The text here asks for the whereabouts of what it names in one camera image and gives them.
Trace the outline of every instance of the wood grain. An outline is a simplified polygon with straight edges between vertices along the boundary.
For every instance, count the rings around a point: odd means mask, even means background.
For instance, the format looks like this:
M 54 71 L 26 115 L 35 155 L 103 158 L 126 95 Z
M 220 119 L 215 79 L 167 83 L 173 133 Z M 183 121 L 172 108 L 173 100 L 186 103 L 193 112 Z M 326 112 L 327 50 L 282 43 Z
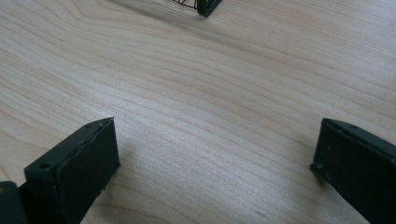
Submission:
M 396 2 L 0 1 L 0 178 L 112 116 L 83 223 L 365 223 L 308 166 L 324 117 L 396 144 Z

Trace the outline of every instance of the wire cage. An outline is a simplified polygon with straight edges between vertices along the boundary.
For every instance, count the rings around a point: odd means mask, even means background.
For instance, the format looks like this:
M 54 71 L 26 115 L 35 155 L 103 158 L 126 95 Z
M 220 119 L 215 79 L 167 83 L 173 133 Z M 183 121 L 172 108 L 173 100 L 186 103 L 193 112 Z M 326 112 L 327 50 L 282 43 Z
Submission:
M 192 0 L 192 4 L 189 0 L 171 0 L 175 3 L 182 5 L 183 7 L 189 7 L 196 10 L 200 15 L 208 17 L 210 13 L 216 8 L 221 0 Z

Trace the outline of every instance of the light wood surface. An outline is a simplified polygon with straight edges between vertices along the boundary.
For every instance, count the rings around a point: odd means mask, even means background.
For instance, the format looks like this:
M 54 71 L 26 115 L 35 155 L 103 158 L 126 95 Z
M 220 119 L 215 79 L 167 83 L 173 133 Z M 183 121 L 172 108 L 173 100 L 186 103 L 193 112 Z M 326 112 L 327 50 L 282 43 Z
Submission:
M 396 2 L 0 1 L 0 179 L 112 116 L 82 223 L 366 223 L 308 166 L 324 117 L 396 144 Z

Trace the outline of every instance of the wooden table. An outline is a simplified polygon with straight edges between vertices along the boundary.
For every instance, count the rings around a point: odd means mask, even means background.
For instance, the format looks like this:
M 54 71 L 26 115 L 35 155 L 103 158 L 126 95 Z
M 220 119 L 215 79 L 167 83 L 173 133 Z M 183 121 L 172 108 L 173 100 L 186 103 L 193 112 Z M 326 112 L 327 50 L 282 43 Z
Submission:
M 0 179 L 113 116 L 82 223 L 366 223 L 308 166 L 325 117 L 396 144 L 396 2 L 0 1 Z

